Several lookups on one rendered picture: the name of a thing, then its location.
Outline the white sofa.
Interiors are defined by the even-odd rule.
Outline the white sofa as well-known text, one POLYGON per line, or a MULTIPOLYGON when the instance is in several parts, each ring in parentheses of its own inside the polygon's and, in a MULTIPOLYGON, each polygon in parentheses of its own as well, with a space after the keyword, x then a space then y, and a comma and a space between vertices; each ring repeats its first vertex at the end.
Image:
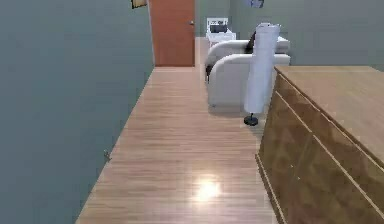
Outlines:
POLYGON ((213 45, 205 61, 208 104, 211 107, 244 109, 244 98, 251 70, 249 40, 229 40, 213 45))

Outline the orange-brown room door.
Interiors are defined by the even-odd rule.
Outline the orange-brown room door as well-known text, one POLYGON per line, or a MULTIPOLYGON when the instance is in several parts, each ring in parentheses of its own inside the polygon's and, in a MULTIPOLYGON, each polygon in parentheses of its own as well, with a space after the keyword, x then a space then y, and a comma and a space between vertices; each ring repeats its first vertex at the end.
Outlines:
POLYGON ((195 0, 149 0, 156 67, 195 65, 195 0))

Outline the white floor lamp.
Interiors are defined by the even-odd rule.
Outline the white floor lamp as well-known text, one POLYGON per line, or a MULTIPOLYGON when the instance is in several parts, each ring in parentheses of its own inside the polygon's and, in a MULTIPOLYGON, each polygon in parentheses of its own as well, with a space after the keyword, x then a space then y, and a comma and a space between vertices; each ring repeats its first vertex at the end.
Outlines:
POLYGON ((248 113, 244 118, 246 125, 256 126, 256 115, 264 109, 279 32, 279 24, 260 23, 256 27, 244 99, 244 110, 248 113))

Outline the brown wooden chest of drawers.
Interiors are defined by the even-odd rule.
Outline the brown wooden chest of drawers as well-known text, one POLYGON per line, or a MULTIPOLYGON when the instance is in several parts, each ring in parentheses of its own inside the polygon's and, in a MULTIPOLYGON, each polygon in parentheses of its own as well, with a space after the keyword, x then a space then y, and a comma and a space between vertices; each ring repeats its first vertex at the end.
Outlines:
POLYGON ((256 161, 278 224, 384 224, 384 72, 277 67, 256 161))

